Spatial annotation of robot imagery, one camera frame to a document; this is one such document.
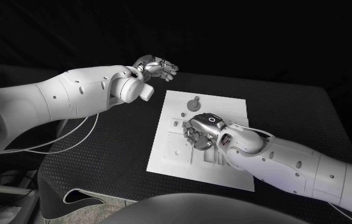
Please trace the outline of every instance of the black table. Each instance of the black table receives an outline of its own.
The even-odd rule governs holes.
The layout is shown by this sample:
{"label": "black table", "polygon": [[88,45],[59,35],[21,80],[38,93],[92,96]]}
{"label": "black table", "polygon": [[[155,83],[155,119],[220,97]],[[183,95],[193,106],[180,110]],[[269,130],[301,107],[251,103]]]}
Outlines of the black table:
{"label": "black table", "polygon": [[[178,73],[171,82],[154,78],[148,84],[154,87],[150,101],[137,99],[131,104],[113,106],[99,114],[85,142],[46,156],[37,179],[43,217],[53,219],[100,204],[96,199],[83,199],[77,191],[64,198],[70,204],[63,203],[64,194],[82,189],[132,201],[167,193],[206,193],[259,204],[311,223],[349,223],[326,202],[292,195],[258,179],[253,179],[255,192],[248,192],[145,171],[165,90],[245,99],[251,127],[350,162],[352,146],[324,90],[188,73]],[[62,135],[80,121],[67,121]],[[79,142],[93,121],[95,116],[53,144],[51,151]]]}

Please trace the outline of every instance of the black background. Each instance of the black background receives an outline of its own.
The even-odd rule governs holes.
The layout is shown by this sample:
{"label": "black background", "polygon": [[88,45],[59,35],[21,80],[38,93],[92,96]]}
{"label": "black background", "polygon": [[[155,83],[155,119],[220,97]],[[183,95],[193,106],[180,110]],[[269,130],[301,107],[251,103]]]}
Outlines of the black background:
{"label": "black background", "polygon": [[152,54],[181,72],[318,86],[350,137],[350,3],[0,0],[0,62],[62,73]]}

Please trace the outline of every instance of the white cable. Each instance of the white cable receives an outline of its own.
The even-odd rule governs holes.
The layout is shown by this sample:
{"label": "white cable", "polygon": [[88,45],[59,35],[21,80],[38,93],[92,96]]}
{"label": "white cable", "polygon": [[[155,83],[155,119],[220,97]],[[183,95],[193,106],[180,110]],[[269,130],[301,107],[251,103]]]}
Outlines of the white cable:
{"label": "white cable", "polygon": [[25,151],[27,151],[27,152],[31,152],[31,153],[37,153],[37,154],[57,154],[57,153],[64,152],[66,150],[72,149],[77,144],[82,143],[82,141],[88,138],[90,132],[93,131],[95,124],[96,124],[96,121],[98,121],[98,116],[99,116],[99,114],[96,114],[96,118],[95,118],[95,122],[93,122],[93,127],[92,127],[92,129],[90,129],[88,135],[86,135],[85,138],[80,140],[80,142],[76,143],[72,147],[69,147],[67,149],[63,149],[63,150],[60,150],[60,151],[56,151],[56,152],[40,152],[40,151],[31,151],[31,150],[25,150]]}
{"label": "white cable", "polygon": [[249,130],[258,131],[258,132],[261,132],[261,133],[266,134],[269,137],[275,137],[272,134],[269,134],[269,133],[268,133],[268,132],[265,132],[265,131],[261,131],[261,130],[258,130],[258,129],[249,128],[249,127],[242,126],[242,125],[238,125],[236,123],[232,123],[232,124],[235,124],[236,126],[239,126],[239,127],[245,128],[245,129],[249,129]]}
{"label": "white cable", "polygon": [[83,124],[83,122],[86,121],[86,119],[88,119],[88,117],[85,118],[85,120],[80,122],[80,124],[77,125],[77,127],[67,133],[67,134],[64,134],[62,137],[59,137],[57,139],[54,139],[53,141],[50,141],[50,142],[47,142],[47,143],[44,143],[44,144],[40,144],[40,145],[37,145],[37,146],[33,146],[33,147],[30,147],[30,148],[25,148],[25,149],[8,149],[8,150],[4,150],[4,151],[1,151],[0,152],[0,154],[8,154],[8,153],[17,153],[17,152],[23,152],[23,151],[25,151],[25,150],[30,150],[30,149],[36,149],[36,148],[40,148],[40,147],[43,147],[43,146],[46,146],[46,145],[49,145],[49,144],[53,144],[57,140],[60,140],[62,138],[64,138],[79,127],[80,127],[80,125]]}
{"label": "white cable", "polygon": [[344,215],[344,217],[347,218],[347,219],[350,219],[352,220],[352,217],[349,217],[336,207],[334,207],[334,205],[331,204],[331,203],[328,203],[328,205],[339,211],[339,213],[341,214],[341,215]]}

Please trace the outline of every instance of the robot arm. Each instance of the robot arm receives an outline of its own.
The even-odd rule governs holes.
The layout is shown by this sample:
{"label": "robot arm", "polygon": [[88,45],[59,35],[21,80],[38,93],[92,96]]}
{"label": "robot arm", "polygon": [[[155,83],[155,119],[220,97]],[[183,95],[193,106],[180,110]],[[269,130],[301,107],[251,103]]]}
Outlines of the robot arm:
{"label": "robot arm", "polygon": [[76,119],[131,103],[148,101],[151,76],[171,80],[177,66],[142,56],[132,67],[100,66],[69,70],[51,79],[0,89],[0,151],[30,128],[50,121]]}
{"label": "robot arm", "polygon": [[298,143],[256,132],[210,114],[183,123],[193,148],[213,145],[227,164],[288,193],[327,201],[352,211],[352,165]]}

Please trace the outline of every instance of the black mesh surface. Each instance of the black mesh surface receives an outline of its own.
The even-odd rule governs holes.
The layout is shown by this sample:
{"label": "black mesh surface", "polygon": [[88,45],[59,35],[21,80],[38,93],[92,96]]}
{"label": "black mesh surface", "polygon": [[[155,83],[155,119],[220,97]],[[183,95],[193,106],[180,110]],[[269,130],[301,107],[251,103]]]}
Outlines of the black mesh surface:
{"label": "black mesh surface", "polygon": [[[113,106],[99,114],[85,142],[46,156],[38,169],[43,217],[57,218],[100,203],[86,199],[64,204],[64,194],[77,188],[134,201],[167,193],[206,193],[256,203],[311,223],[349,223],[326,202],[285,193],[256,179],[255,192],[248,192],[145,171],[165,90],[245,99],[251,127],[350,162],[352,146],[324,90],[188,73],[178,73],[171,82],[154,78],[148,84],[154,87],[150,101],[137,99]],[[67,121],[62,135],[80,121]],[[95,116],[54,143],[51,151],[79,142],[93,121]]]}

